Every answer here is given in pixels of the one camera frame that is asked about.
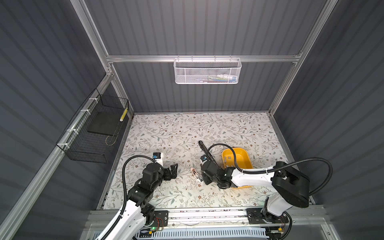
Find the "pink small stapler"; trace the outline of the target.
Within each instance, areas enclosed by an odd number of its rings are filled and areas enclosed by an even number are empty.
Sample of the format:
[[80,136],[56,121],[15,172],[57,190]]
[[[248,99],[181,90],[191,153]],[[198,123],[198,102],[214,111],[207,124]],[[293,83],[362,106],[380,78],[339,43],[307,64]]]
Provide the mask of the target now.
[[197,170],[195,168],[191,168],[191,172],[198,183],[203,182],[202,177],[199,175],[199,173],[197,172]]

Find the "black stapler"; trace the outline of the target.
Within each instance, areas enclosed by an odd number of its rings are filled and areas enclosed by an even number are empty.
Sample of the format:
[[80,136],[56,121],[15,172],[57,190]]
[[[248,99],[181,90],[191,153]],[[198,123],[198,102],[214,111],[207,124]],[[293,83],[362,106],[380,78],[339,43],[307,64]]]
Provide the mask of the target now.
[[207,158],[208,158],[207,161],[212,161],[213,163],[216,164],[214,157],[212,156],[212,154],[210,153],[208,148],[204,145],[203,141],[198,141],[198,145],[201,148],[201,150],[204,152],[204,155],[207,156]]

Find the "yellow plastic tray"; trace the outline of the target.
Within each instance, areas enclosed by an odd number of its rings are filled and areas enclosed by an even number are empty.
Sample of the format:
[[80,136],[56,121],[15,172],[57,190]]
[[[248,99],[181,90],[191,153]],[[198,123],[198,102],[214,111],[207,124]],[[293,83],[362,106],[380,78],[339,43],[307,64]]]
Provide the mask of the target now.
[[[241,169],[253,168],[249,154],[246,150],[242,148],[234,148],[234,152],[236,154],[237,164]],[[226,171],[227,168],[235,167],[234,155],[230,149],[223,150],[222,162],[223,162],[224,171]]]

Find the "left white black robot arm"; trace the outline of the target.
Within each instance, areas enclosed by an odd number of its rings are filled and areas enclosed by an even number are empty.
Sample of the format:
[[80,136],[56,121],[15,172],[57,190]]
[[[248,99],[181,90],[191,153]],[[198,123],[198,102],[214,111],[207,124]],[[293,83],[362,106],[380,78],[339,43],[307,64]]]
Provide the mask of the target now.
[[164,169],[158,163],[151,163],[143,170],[143,176],[129,190],[125,191],[122,207],[99,234],[98,240],[131,240],[139,230],[154,220],[155,207],[149,201],[163,181],[177,177],[178,164]]

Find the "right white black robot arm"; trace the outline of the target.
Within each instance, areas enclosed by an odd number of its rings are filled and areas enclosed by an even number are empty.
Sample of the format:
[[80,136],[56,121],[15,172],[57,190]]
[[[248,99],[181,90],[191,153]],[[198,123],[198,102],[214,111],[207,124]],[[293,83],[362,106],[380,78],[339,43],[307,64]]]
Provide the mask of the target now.
[[221,168],[210,160],[201,163],[203,181],[206,185],[215,183],[220,189],[262,186],[274,188],[269,196],[264,213],[279,217],[291,207],[307,208],[310,198],[310,178],[285,162],[276,162],[265,170],[255,169],[247,174],[235,167]]

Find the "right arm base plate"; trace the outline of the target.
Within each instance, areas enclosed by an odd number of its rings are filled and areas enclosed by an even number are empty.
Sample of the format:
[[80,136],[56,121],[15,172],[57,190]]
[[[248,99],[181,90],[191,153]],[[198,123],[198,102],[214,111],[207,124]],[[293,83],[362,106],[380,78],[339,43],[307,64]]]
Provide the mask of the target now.
[[247,208],[246,214],[250,224],[282,224],[285,226],[289,223],[286,215],[277,217],[268,211],[264,211],[263,208]]

